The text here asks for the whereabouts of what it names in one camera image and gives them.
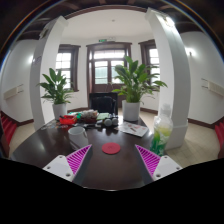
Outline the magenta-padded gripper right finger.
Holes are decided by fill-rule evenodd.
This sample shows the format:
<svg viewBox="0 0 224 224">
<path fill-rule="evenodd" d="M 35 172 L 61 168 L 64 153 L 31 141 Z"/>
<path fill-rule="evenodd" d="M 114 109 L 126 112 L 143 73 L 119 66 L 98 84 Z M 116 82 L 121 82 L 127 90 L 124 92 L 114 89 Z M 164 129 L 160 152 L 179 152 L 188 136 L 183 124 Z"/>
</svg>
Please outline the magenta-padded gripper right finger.
<svg viewBox="0 0 224 224">
<path fill-rule="evenodd" d="M 135 146 L 135 154 L 145 185 L 182 169 L 182 167 L 168 155 L 158 156 L 139 145 Z"/>
</svg>

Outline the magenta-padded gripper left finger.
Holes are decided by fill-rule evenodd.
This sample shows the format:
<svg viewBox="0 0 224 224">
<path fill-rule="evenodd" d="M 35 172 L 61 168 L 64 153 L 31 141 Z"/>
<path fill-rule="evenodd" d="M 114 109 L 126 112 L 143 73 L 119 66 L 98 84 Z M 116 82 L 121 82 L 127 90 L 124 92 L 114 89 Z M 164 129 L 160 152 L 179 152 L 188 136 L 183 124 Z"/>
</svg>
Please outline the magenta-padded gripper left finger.
<svg viewBox="0 0 224 224">
<path fill-rule="evenodd" d="M 81 185 L 92 154 L 92 145 L 87 145 L 67 156 L 58 155 L 44 167 L 44 170 Z"/>
</svg>

